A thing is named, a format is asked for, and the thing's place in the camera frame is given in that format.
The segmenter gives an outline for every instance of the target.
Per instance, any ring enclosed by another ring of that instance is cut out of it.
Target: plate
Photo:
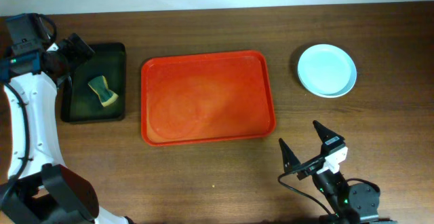
[[[311,93],[324,98],[337,98],[355,85],[357,69],[342,49],[328,44],[308,48],[298,61],[298,78]]]

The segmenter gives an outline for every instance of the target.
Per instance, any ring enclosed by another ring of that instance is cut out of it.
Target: red tray
[[[142,67],[142,136],[152,146],[259,138],[275,126],[260,52],[153,58]]]

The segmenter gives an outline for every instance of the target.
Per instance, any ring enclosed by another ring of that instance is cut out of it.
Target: sponge
[[[93,78],[87,84],[98,95],[103,107],[113,104],[118,98],[118,95],[109,89],[107,80],[103,75]]]

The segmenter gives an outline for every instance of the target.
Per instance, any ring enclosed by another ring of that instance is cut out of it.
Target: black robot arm
[[[317,202],[328,213],[319,218],[320,223],[359,224],[359,223],[397,223],[378,218],[380,188],[361,179],[345,179],[339,171],[339,163],[345,160],[348,148],[345,138],[314,121],[313,125],[322,141],[321,153],[301,164],[294,152],[279,139],[283,156],[283,173],[279,182],[285,187]],[[324,194],[335,214],[332,214],[321,202],[293,187],[281,182],[289,174],[297,174],[299,180],[312,176],[316,188]],[[359,183],[349,185],[350,181]]]

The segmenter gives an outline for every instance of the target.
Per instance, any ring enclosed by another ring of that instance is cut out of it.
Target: black tray
[[[95,55],[71,75],[73,86],[68,81],[64,82],[60,118],[72,124],[122,120],[125,117],[125,46],[122,43],[107,43],[90,47]],[[107,107],[101,105],[98,96],[87,84],[99,75],[105,76],[108,88],[119,95]]]

